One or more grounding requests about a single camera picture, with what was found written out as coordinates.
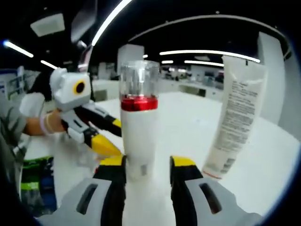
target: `black ceiling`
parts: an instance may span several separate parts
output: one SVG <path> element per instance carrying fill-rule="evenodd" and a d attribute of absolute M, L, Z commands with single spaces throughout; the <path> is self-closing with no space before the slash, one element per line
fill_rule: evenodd
<path fill-rule="evenodd" d="M 1 8 L 0 40 L 9 39 L 16 45 L 34 54 L 34 58 L 26 57 L 12 49 L 0 47 L 0 68 L 16 68 L 24 65 L 33 70 L 47 70 L 40 60 L 46 60 L 56 66 L 63 67 L 64 61 L 76 62 L 80 52 L 71 44 L 71 22 L 84 1 L 64 0 L 27 0 L 21 2 L 7 1 Z M 87 31 L 82 40 L 89 44 L 98 27 L 109 13 L 119 3 L 119 0 L 99 0 L 96 24 Z M 277 27 L 281 32 L 289 26 L 288 16 L 295 15 L 295 8 L 278 6 L 271 8 L 262 1 L 232 2 L 222 0 L 133 0 L 108 29 L 95 46 L 91 64 L 101 61 L 115 62 L 117 50 L 135 35 L 163 24 L 181 18 L 198 15 L 214 15 L 217 11 L 225 15 L 244 16 Z M 65 21 L 64 32 L 37 37 L 30 24 L 54 12 L 62 12 Z M 194 55 L 160 56 L 158 53 L 181 49 L 210 49 L 240 53 L 250 57 L 257 56 L 258 31 L 273 35 L 281 41 L 283 52 L 288 51 L 284 38 L 276 32 L 263 26 L 234 19 L 199 19 L 169 25 L 145 34 L 132 44 L 143 45 L 150 60 L 172 59 L 182 61 L 193 59 Z M 219 62 L 220 57 L 209 56 L 213 62 Z"/>

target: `white wall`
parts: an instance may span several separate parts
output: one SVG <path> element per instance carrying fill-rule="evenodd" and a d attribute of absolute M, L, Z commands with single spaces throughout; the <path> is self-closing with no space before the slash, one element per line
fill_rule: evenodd
<path fill-rule="evenodd" d="M 117 74 L 120 75 L 122 63 L 132 60 L 143 60 L 144 46 L 127 44 L 118 49 Z"/>
<path fill-rule="evenodd" d="M 279 40 L 259 32 L 258 56 L 269 72 L 261 117 L 278 125 L 285 96 L 285 66 Z"/>
<path fill-rule="evenodd" d="M 301 141 L 301 72 L 295 54 L 285 61 L 285 86 L 279 126 Z"/>

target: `white tube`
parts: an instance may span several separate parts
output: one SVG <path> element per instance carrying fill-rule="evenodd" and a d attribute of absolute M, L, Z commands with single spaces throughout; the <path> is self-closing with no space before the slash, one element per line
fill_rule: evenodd
<path fill-rule="evenodd" d="M 265 66 L 230 56 L 224 62 L 222 113 L 204 175 L 221 179 L 231 168 L 247 142 L 254 121 L 261 111 L 267 80 Z"/>

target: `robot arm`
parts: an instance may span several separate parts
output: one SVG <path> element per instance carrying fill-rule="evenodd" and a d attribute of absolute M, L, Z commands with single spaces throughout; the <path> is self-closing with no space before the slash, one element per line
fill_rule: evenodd
<path fill-rule="evenodd" d="M 63 126 L 70 137 L 87 144 L 98 154 L 121 154 L 113 143 L 88 124 L 90 121 L 99 129 L 121 137 L 120 120 L 90 100 L 91 84 L 87 73 L 69 73 L 65 68 L 55 69 L 50 77 L 50 86 L 55 105 L 61 110 Z"/>

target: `lab room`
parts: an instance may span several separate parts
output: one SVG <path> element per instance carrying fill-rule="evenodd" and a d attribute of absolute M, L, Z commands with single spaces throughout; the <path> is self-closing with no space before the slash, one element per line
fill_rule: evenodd
<path fill-rule="evenodd" d="M 246 4 L 7 2 L 1 215 L 45 226 L 297 219 L 298 10 Z"/>

